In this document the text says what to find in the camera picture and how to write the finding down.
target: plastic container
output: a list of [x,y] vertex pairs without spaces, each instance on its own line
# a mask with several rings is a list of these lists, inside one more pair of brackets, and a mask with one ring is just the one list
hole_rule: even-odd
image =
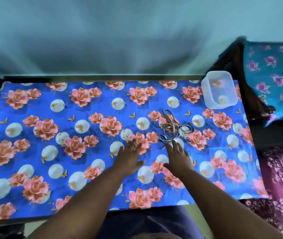
[[232,76],[227,71],[209,71],[201,81],[201,88],[209,109],[224,109],[238,102]]

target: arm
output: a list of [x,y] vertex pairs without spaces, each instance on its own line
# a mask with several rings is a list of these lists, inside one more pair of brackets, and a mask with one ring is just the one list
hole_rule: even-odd
[[95,238],[125,176],[144,165],[144,161],[137,162],[141,143],[134,150],[135,143],[121,147],[112,167],[87,184],[28,239]]
[[283,238],[283,234],[240,202],[195,172],[189,155],[180,144],[165,144],[169,164],[195,200],[216,238]]

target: pink patterned cloth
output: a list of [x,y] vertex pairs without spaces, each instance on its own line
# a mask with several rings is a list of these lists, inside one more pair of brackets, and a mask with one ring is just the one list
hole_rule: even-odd
[[240,202],[283,233],[283,148],[263,152],[259,163],[269,199],[242,199]]

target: hand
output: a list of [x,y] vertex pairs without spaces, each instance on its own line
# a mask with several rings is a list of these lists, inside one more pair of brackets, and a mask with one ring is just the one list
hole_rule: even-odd
[[140,143],[136,148],[136,140],[128,142],[125,149],[120,147],[117,158],[114,161],[113,168],[123,174],[123,176],[129,176],[135,173],[141,166],[145,164],[145,161],[138,161],[139,151],[142,147]]
[[194,170],[190,156],[187,151],[184,151],[181,145],[175,140],[172,141],[172,147],[165,143],[167,149],[169,163],[165,163],[163,166],[170,170],[170,172],[180,179],[180,177],[188,170]]

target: forearm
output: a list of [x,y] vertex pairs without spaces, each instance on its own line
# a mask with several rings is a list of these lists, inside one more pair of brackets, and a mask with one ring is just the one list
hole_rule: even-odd
[[107,169],[29,238],[95,238],[123,179],[119,171]]
[[179,179],[216,238],[283,238],[274,227],[199,173],[189,170]]

